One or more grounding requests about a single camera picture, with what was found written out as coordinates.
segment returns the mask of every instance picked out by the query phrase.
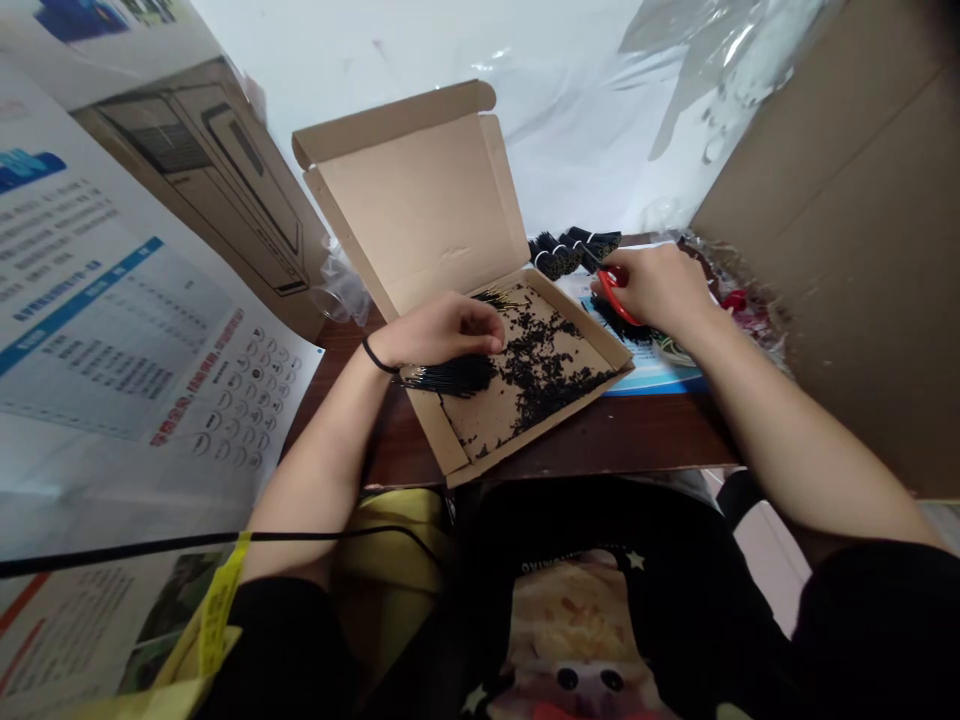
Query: person's left hand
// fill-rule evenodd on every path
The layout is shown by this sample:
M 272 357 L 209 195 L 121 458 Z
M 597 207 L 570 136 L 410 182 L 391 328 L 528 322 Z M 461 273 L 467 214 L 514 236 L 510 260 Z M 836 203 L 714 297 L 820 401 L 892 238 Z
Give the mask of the person's left hand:
M 370 349 L 384 365 L 439 365 L 461 355 L 503 350 L 503 321 L 489 304 L 452 290 L 373 333 Z

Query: poster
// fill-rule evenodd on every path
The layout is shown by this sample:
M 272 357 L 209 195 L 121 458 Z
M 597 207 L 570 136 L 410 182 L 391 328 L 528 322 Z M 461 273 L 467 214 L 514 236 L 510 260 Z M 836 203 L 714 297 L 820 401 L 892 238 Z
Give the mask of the poster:
M 0 62 L 0 559 L 242 529 L 321 357 Z
M 189 551 L 41 573 L 0 611 L 0 718 L 63 717 L 150 688 L 228 551 Z
M 220 54 L 188 0 L 4 0 L 0 49 L 70 111 Z

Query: box lid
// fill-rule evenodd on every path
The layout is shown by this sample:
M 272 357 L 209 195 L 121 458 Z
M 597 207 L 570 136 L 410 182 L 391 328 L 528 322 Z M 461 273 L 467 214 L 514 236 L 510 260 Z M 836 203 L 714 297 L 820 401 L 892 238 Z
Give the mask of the box lid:
M 529 259 L 507 153 L 478 80 L 298 130 L 293 151 L 389 321 Z

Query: black wire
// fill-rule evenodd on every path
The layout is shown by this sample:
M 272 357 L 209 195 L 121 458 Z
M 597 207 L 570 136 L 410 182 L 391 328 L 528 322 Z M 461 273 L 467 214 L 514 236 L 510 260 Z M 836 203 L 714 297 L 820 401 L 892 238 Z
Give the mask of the black wire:
M 255 532 L 250 534 L 250 540 L 251 542 L 341 540 L 363 537 L 364 535 L 375 535 L 381 532 L 398 532 L 406 535 L 423 550 L 424 554 L 430 558 L 440 570 L 443 570 L 443 563 L 441 563 L 440 559 L 433 554 L 433 551 L 426 546 L 423 540 L 421 540 L 415 532 L 402 525 L 381 525 L 380 527 L 364 528 L 362 530 L 344 530 L 338 533 Z M 224 543 L 235 542 L 239 537 L 240 533 L 238 532 L 189 535 L 187 537 L 170 538 L 169 540 L 154 540 L 152 542 L 135 543 L 133 545 L 118 545 L 116 547 L 85 550 L 84 552 L 77 553 L 44 555 L 40 557 L 23 558 L 22 560 L 5 560 L 0 562 L 0 580 L 8 580 L 24 575 L 37 575 L 44 572 L 68 570 L 83 565 L 96 565 L 114 560 L 126 560 L 132 557 L 171 552 L 173 550 L 186 550 L 203 545 L 222 545 Z

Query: star print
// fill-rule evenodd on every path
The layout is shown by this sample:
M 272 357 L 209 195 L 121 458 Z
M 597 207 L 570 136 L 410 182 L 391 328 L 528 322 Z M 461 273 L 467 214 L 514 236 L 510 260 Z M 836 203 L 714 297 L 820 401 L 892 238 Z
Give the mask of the star print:
M 627 553 L 627 560 L 630 561 L 630 567 L 631 567 L 631 568 L 638 567 L 638 568 L 640 568 L 641 570 L 643 570 L 643 560 L 644 560 L 644 558 L 640 557 L 639 555 L 637 555 L 637 554 L 636 554 L 635 552 L 633 552 L 632 550 Z
M 477 689 L 467 695 L 467 699 L 463 703 L 460 714 L 463 715 L 464 713 L 470 713 L 471 715 L 476 715 L 477 705 L 479 705 L 486 696 L 487 691 L 483 689 L 483 683 L 477 685 Z

